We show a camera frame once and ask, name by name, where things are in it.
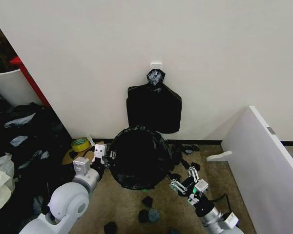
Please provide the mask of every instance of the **black sponge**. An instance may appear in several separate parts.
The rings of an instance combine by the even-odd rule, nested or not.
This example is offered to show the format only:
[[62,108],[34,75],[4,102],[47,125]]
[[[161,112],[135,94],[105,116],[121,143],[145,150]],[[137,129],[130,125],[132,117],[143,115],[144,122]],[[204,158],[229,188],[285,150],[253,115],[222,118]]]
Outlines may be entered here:
[[153,198],[150,196],[146,196],[143,200],[142,203],[145,204],[147,207],[151,208],[153,204]]
[[104,225],[105,234],[116,234],[116,224],[114,222],[109,222]]
[[147,210],[141,210],[139,212],[138,218],[139,218],[139,222],[140,223],[147,223],[147,222],[149,222],[149,219],[148,219],[148,211]]

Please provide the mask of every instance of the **yellow tape roll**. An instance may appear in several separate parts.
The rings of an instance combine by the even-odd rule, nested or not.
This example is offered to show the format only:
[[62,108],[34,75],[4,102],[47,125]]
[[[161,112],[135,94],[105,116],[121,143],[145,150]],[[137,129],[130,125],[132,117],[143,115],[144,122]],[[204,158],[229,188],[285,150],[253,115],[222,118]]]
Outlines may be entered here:
[[81,152],[88,149],[90,146],[90,142],[87,138],[78,138],[71,143],[71,147],[75,152]]

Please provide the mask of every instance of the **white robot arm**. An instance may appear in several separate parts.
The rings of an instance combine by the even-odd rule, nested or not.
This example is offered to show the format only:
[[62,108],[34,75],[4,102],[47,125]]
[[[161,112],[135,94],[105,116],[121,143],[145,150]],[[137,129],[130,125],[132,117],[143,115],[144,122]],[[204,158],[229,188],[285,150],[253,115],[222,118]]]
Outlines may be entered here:
[[50,212],[29,222],[20,234],[67,234],[85,213],[100,175],[90,168],[89,159],[83,157],[74,160],[74,169],[73,182],[58,187],[52,194]]

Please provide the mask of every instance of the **black garbage bag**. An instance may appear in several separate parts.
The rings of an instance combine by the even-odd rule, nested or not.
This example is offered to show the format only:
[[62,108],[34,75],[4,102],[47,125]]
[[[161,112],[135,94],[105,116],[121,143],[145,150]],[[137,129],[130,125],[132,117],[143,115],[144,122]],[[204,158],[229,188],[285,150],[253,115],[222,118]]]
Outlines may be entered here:
[[122,130],[107,157],[115,180],[132,190],[153,189],[174,168],[167,142],[143,125]]
[[181,97],[163,84],[165,73],[153,69],[148,84],[128,88],[127,115],[130,127],[142,124],[160,133],[180,128]]

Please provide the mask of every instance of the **beige carpet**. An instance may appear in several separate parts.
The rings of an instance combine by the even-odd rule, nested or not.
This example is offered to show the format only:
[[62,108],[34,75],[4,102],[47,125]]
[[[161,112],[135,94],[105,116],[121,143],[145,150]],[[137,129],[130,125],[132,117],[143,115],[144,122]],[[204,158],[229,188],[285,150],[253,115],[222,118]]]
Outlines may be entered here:
[[[186,156],[189,163],[201,165],[199,172],[210,186],[207,193],[209,199],[215,199],[227,193],[233,212],[239,217],[239,227],[245,234],[256,233],[249,214],[238,191],[237,185],[226,162],[206,162],[206,157],[222,152],[220,146],[200,145],[200,151]],[[187,178],[186,170],[178,165],[175,172]],[[105,171],[103,179],[95,190],[86,213],[74,225],[71,234],[103,234],[104,225],[114,221],[118,234],[167,234],[170,228],[179,230],[182,234],[202,233],[204,228],[196,216],[194,208],[187,199],[179,197],[164,179],[154,190],[142,192],[123,189],[112,177],[109,170]],[[145,196],[153,198],[153,208],[160,212],[161,219],[156,223],[141,224],[138,213],[147,209],[141,200]],[[222,212],[227,212],[224,201],[216,204]]]

